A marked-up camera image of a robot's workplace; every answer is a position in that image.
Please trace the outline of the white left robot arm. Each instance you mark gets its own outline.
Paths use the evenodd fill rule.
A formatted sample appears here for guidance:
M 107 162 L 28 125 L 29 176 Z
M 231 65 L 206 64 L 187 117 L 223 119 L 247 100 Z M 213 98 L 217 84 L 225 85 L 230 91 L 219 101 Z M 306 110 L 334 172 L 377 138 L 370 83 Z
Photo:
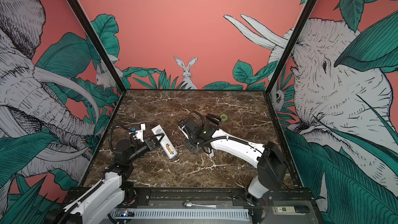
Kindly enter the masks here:
M 114 159 L 102 178 L 74 202 L 59 210 L 50 211 L 46 224 L 98 224 L 115 207 L 134 202 L 134 184 L 128 179 L 134 170 L 133 162 L 154 150 L 165 134 L 155 134 L 144 140 L 132 134 L 120 140 L 113 149 Z

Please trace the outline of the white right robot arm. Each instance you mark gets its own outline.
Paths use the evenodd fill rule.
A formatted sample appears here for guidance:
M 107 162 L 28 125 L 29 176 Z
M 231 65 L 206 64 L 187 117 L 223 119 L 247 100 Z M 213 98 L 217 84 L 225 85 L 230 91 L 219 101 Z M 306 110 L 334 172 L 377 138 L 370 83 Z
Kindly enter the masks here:
M 192 152 L 208 148 L 236 156 L 257 169 L 257 176 L 247 187 L 247 194 L 255 199 L 262 198 L 269 191 L 279 191 L 284 185 L 287 161 L 273 142 L 259 144 L 228 134 L 217 125 L 200 125 L 192 118 L 178 122 L 185 135 L 185 146 Z

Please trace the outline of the white remote control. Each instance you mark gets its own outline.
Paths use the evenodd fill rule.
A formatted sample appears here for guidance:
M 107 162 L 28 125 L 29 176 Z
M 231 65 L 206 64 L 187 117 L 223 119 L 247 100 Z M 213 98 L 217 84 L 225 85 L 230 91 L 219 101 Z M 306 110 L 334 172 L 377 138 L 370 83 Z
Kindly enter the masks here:
M 175 149 L 174 145 L 172 144 L 172 142 L 170 141 L 169 137 L 166 135 L 165 131 L 163 130 L 163 128 L 161 127 L 161 125 L 157 125 L 154 128 L 151 129 L 153 134 L 160 134 L 160 133 L 164 133 L 165 137 L 163 138 L 163 140 L 160 142 L 161 147 L 163 148 L 163 150 L 165 151 L 167 157 L 172 160 L 175 159 L 178 155 L 177 150 Z M 170 147 L 173 149 L 174 154 L 171 155 L 168 150 L 166 149 L 166 145 L 169 144 Z

